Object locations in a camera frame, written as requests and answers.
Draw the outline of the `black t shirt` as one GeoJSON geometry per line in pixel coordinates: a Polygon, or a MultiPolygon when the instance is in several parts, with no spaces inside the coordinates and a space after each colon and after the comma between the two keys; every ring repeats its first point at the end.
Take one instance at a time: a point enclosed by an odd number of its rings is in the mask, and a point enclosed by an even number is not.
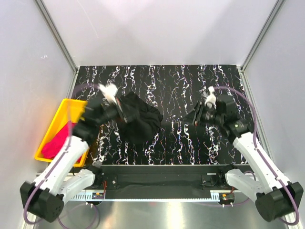
{"type": "Polygon", "coordinates": [[[135,119],[129,123],[117,121],[118,133],[122,141],[135,145],[152,141],[161,128],[163,115],[160,111],[134,92],[121,96],[120,101],[135,110],[135,119]]]}

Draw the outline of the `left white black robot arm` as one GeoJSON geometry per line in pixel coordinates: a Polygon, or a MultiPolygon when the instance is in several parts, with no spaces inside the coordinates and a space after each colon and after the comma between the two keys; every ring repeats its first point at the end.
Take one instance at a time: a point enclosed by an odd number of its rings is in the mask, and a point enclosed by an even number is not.
{"type": "Polygon", "coordinates": [[[97,189],[102,185],[102,171],[94,165],[82,168],[68,180],[65,178],[78,159],[87,155],[101,125],[112,120],[129,123],[138,115],[133,107],[117,97],[106,108],[99,102],[72,99],[64,99],[62,104],[67,107],[68,125],[68,136],[63,146],[38,177],[32,182],[24,182],[20,187],[23,219],[29,225],[36,224],[28,219],[29,213],[35,215],[38,221],[53,222],[75,195],[87,187],[97,189]]]}

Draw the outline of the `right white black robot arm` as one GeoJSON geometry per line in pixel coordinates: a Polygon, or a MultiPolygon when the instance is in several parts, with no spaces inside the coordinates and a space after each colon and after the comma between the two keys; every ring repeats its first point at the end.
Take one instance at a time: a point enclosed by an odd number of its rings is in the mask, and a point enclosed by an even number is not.
{"type": "Polygon", "coordinates": [[[304,189],[299,182],[291,182],[274,164],[247,122],[239,118],[232,97],[208,96],[198,102],[184,120],[194,126],[217,126],[222,135],[247,160],[257,180],[245,175],[236,166],[228,165],[217,173],[218,187],[234,187],[251,199],[260,216],[267,222],[296,212],[304,189]]]}

